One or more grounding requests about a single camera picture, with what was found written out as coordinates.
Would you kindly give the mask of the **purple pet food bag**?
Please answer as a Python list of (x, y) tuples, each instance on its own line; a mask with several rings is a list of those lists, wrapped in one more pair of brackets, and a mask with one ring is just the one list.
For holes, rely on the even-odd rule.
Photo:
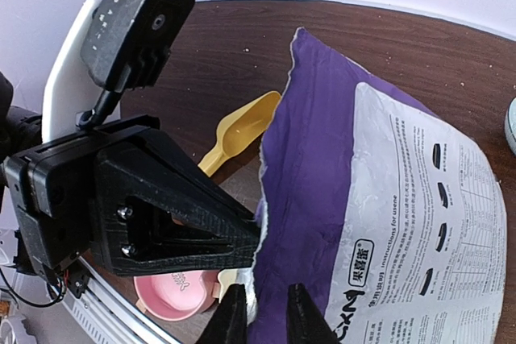
[(491, 343), (506, 208), (485, 154), (306, 29), (262, 138), (251, 343), (287, 340), (301, 283), (340, 343)]

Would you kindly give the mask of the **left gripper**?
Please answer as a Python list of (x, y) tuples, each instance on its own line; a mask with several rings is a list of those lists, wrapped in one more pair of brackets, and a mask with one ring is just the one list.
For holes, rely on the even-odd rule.
[(55, 280), (93, 241), (90, 202), (96, 196), (97, 154), (158, 118), (119, 119), (21, 151), (4, 162), (19, 231), (36, 275)]

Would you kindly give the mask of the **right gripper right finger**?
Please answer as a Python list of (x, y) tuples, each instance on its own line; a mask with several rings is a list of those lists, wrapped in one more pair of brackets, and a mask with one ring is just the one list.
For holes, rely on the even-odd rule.
[(286, 329), (288, 343), (335, 342), (335, 335), (303, 284), (288, 288)]

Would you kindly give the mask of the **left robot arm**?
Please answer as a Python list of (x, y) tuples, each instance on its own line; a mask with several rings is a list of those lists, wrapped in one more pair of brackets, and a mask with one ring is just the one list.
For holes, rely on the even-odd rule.
[(51, 284), (82, 254), (117, 276), (250, 267), (252, 213), (147, 115), (44, 143), (42, 118), (1, 82), (1, 184), (19, 224), (15, 266)]

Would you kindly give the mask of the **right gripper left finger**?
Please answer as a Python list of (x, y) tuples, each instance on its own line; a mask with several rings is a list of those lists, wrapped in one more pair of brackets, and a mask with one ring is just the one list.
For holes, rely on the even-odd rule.
[(218, 308), (197, 344), (245, 344), (248, 342), (247, 299), (243, 284), (233, 284), (226, 291)]

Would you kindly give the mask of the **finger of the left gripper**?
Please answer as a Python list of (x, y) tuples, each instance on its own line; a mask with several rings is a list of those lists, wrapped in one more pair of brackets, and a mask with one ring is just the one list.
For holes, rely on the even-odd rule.
[(260, 228), (163, 131), (94, 159), (94, 261), (117, 276), (247, 268)]

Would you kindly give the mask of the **yellow plastic scoop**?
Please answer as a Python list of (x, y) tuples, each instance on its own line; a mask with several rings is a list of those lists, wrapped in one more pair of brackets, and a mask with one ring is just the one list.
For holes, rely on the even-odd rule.
[(281, 95), (267, 92), (225, 116), (216, 129), (216, 142), (198, 167), (208, 176), (245, 151), (268, 128)]

